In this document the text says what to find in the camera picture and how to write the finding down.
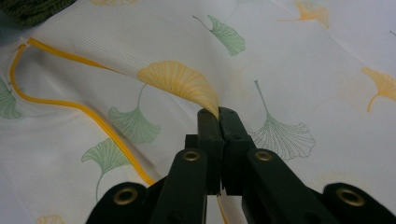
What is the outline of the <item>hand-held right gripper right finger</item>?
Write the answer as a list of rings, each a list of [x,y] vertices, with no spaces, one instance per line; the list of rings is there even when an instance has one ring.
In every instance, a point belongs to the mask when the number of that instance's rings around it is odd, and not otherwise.
[[[230,108],[219,109],[219,126],[224,141],[221,183],[228,195],[240,196],[246,180],[246,157],[254,144],[238,114]]]

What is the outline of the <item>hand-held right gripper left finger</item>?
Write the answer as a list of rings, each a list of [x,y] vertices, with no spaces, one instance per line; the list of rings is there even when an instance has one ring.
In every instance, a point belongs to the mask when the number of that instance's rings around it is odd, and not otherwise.
[[[186,135],[185,148],[197,148],[206,153],[207,194],[218,195],[220,192],[223,140],[219,129],[219,121],[206,109],[201,109],[197,113],[197,134]]]

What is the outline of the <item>white leaf-print laundry bag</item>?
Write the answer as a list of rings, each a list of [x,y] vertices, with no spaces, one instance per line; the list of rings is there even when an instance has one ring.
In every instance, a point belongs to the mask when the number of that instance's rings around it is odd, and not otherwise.
[[[396,214],[396,0],[76,0],[31,29],[0,0],[0,224],[85,224],[165,176],[204,104],[311,189]]]

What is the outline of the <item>green woven basket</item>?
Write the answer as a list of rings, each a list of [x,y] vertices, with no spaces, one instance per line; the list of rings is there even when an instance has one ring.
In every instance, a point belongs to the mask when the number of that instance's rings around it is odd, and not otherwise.
[[[33,27],[77,0],[0,0],[0,12],[20,27]]]

